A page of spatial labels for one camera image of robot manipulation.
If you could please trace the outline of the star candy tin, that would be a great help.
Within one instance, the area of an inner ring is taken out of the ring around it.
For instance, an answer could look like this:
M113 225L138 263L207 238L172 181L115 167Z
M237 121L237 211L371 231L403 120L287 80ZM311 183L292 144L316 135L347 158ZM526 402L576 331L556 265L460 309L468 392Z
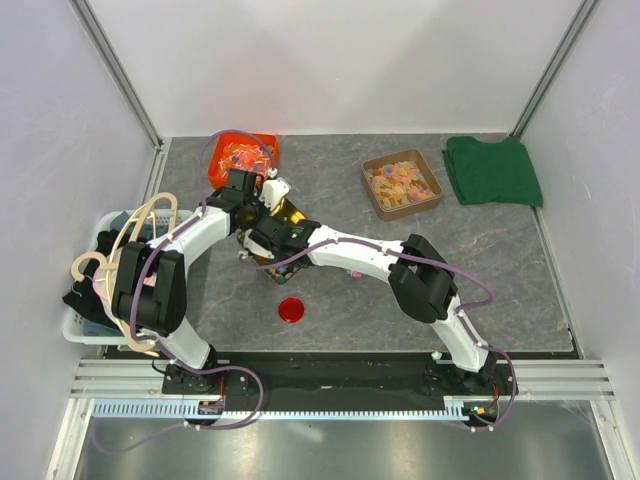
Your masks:
M283 199L281 203L276 207L276 209L267 216L273 216L273 217L279 218L289 224L295 224L302 219L312 220L307 218L306 215L302 213L288 199ZM246 235L246 232L254 228L256 225L253 225L248 230L238 232L236 235L237 241L240 235L243 235L243 234ZM307 268L311 265L311 261L309 260L306 254L302 254L301 256L297 257L294 260L291 260L291 257L286 258L284 260L267 260L257 256L253 256L242 248L241 252L239 253L239 257L253 259L256 265L259 267L259 270L263 271L278 285L284 285L299 270L303 268Z

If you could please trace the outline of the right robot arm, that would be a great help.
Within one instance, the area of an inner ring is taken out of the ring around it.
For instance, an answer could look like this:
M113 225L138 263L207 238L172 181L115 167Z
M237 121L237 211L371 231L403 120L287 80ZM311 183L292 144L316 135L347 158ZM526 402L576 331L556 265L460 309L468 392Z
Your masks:
M289 225L264 217L242 240L250 254L269 261L262 270L291 264L359 272L389 285L401 311L436 332L451 356L460 386L483 392L494 381L496 354L467 311L492 303L493 290L441 257L416 234L404 241L349 235L311 220Z

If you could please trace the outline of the clear glass jar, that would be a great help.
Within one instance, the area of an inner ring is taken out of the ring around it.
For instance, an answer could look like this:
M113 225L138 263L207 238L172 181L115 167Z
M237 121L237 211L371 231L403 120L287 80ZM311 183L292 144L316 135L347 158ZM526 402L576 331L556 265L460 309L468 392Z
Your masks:
M363 276L364 276L364 274L362 272L358 272L358 271L354 271L354 270L345 270L345 273L350 278L354 278L354 279L360 279L360 278L363 278Z

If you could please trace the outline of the orange candy box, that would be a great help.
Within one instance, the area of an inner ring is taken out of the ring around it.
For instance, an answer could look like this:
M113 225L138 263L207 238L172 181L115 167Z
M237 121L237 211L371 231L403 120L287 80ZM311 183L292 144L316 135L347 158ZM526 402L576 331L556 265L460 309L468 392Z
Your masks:
M226 185L231 169L246 170L266 177L279 165L279 142L276 136L254 133L253 137L238 133L222 134L216 143L208 167L208 179L214 189Z

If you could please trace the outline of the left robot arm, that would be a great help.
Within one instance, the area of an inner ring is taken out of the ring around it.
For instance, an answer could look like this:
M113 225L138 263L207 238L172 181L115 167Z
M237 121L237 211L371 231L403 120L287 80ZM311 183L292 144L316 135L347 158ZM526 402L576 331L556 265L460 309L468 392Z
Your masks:
M131 239L119 254L111 316L132 341L162 352L185 370L185 382L208 393L219 382L216 350L186 316L189 269L208 249L237 232L249 235L290 190L279 178L234 169L227 184L203 199L182 223L147 243Z

